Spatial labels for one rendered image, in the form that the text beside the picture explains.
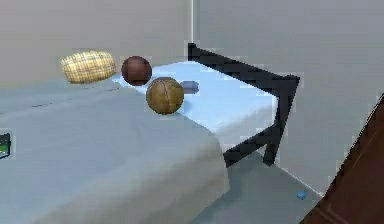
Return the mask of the dark brown wooden furniture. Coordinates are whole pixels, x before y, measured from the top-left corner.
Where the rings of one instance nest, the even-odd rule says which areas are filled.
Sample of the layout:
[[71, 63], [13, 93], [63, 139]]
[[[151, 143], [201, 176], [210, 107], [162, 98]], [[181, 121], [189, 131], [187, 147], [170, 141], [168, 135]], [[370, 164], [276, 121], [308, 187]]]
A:
[[326, 194], [299, 224], [384, 224], [384, 93]]

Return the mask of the dark red-brown ball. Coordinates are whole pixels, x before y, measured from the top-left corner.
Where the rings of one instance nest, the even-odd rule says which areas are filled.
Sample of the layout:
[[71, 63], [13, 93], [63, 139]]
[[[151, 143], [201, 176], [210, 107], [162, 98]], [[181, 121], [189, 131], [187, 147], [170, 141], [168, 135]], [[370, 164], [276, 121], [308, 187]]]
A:
[[121, 73], [123, 79], [132, 86], [145, 85], [152, 77], [150, 63], [141, 56], [131, 56], [124, 60]]

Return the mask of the small black green device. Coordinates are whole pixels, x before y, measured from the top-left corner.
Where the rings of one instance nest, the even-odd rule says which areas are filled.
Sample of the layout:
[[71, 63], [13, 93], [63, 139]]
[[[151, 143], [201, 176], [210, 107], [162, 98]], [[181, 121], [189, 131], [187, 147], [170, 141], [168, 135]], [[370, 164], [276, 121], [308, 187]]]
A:
[[9, 133], [0, 135], [0, 159], [6, 158], [11, 153], [11, 135]]

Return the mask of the tan brown ball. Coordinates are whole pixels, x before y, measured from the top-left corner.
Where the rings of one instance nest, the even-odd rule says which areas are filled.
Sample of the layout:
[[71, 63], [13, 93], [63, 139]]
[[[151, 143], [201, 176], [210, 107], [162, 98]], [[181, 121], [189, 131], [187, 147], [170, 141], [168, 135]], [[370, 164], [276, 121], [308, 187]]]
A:
[[183, 101], [183, 87], [171, 77], [154, 79], [146, 90], [146, 102], [149, 108], [161, 115], [175, 113]]

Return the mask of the yellow checked pillow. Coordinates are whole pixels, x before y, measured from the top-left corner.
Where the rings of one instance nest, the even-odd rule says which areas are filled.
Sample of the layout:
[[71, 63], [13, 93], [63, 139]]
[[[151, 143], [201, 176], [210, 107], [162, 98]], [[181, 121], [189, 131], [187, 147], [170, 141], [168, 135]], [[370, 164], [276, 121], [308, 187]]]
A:
[[85, 51], [62, 58], [61, 70], [69, 83], [88, 84], [109, 79], [116, 63], [109, 52]]

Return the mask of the small grey-blue flat object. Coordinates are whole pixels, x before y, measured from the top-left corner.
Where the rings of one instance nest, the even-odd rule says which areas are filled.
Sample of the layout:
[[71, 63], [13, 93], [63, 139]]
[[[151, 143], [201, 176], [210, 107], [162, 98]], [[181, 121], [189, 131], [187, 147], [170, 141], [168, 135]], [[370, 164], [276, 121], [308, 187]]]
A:
[[180, 85], [185, 94], [195, 94], [199, 91], [199, 84], [196, 81], [182, 81]]

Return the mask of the grey bed cover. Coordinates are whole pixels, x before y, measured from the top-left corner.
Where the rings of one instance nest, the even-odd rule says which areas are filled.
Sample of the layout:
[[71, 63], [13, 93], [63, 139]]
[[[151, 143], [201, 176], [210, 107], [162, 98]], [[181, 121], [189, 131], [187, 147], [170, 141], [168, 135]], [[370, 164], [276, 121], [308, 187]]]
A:
[[115, 85], [0, 100], [0, 224], [189, 224], [229, 189], [206, 127]]

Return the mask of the black framed bed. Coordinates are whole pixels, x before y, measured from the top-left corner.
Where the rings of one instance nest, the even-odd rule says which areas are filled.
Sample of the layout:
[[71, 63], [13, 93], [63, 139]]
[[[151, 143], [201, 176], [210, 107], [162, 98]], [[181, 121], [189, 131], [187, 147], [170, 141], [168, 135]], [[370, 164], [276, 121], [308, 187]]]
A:
[[[272, 163], [297, 89], [294, 76], [279, 76], [200, 49], [188, 48], [184, 62], [156, 67], [155, 77], [196, 81], [199, 91], [185, 97], [176, 112], [210, 130], [222, 149], [228, 167], [260, 147]], [[0, 91], [0, 100], [22, 95], [53, 96], [81, 87], [115, 85], [131, 88], [145, 97], [145, 88], [132, 86], [120, 76], [94, 84], [72, 85], [63, 80]]]

